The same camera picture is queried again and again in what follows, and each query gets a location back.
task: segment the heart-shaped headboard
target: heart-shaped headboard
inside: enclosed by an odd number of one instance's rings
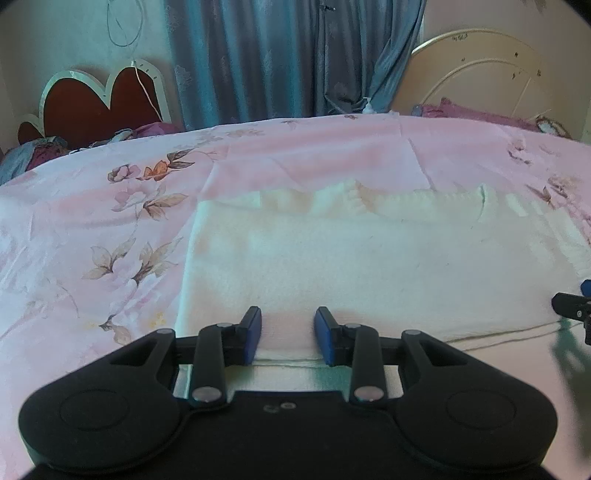
[[[135,60],[135,67],[127,62],[113,72],[106,87],[80,70],[56,73],[41,95],[39,117],[23,117],[19,143],[57,135],[76,149],[111,138],[124,128],[160,121],[138,76],[162,120],[170,122],[162,74],[151,63]]]

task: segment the pink bed sheet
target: pink bed sheet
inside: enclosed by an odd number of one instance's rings
[[[591,147],[469,120],[275,119],[44,164],[0,187],[0,478],[31,467],[17,427],[31,392],[174,327],[199,200],[346,179],[393,193],[487,183],[568,208],[591,239]]]

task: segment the flower print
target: flower print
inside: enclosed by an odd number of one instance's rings
[[[169,173],[170,172],[168,171],[168,164],[164,160],[160,160],[154,166],[154,168],[146,167],[144,170],[144,175],[138,177],[138,180],[154,179],[155,181],[160,181]]]
[[[241,128],[226,133],[226,136],[230,138],[260,137],[262,135],[264,135],[264,132],[262,130],[256,130],[255,128]]]
[[[143,308],[158,298],[155,286],[158,279],[170,268],[178,264],[166,259],[176,249],[182,240],[178,238],[153,250],[148,243],[139,254],[139,258],[127,257],[114,264],[113,274],[105,277],[109,298],[109,316],[107,321],[100,326],[105,332],[113,331],[113,340],[126,345],[132,340],[132,335],[127,327],[130,320],[134,320]]]
[[[124,181],[125,179],[129,179],[131,177],[135,177],[139,175],[140,169],[137,165],[129,165],[126,163],[125,165],[121,165],[120,167],[114,168],[109,174],[107,175],[107,180],[111,183],[117,183],[119,181]]]
[[[575,192],[579,182],[580,179],[577,177],[559,177],[557,175],[553,175],[548,179],[550,188],[566,200],[576,198]]]
[[[150,202],[156,198],[158,190],[153,186],[153,183],[144,183],[135,181],[128,185],[126,190],[117,192],[115,200],[117,205],[111,210],[114,212],[122,212],[123,210],[133,207],[139,203]]]
[[[222,137],[216,137],[212,132],[204,132],[199,138],[196,147],[202,147],[210,142],[219,142],[223,140]]]

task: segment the white towel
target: white towel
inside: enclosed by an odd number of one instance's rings
[[[347,182],[201,202],[177,331],[238,322],[257,305],[257,362],[314,364],[324,305],[382,336],[414,328],[489,346],[556,330],[550,299],[577,293],[590,252],[566,212],[485,186],[392,196]]]

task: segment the bed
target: bed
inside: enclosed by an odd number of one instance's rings
[[[39,134],[50,131],[47,115],[29,120]],[[27,395],[154,329],[175,326],[199,201],[277,188],[312,191],[349,179],[391,193],[486,183],[569,208],[589,241],[590,160],[591,147],[551,135],[388,113],[140,138],[15,178],[0,188],[2,478],[16,480],[31,465],[16,423]],[[559,426],[544,465],[561,480],[591,471],[591,347],[583,338],[576,326],[471,352],[554,403]],[[233,390],[348,387],[342,370],[293,368],[286,375],[266,366],[228,375]],[[388,381],[390,394],[399,395],[395,370]]]

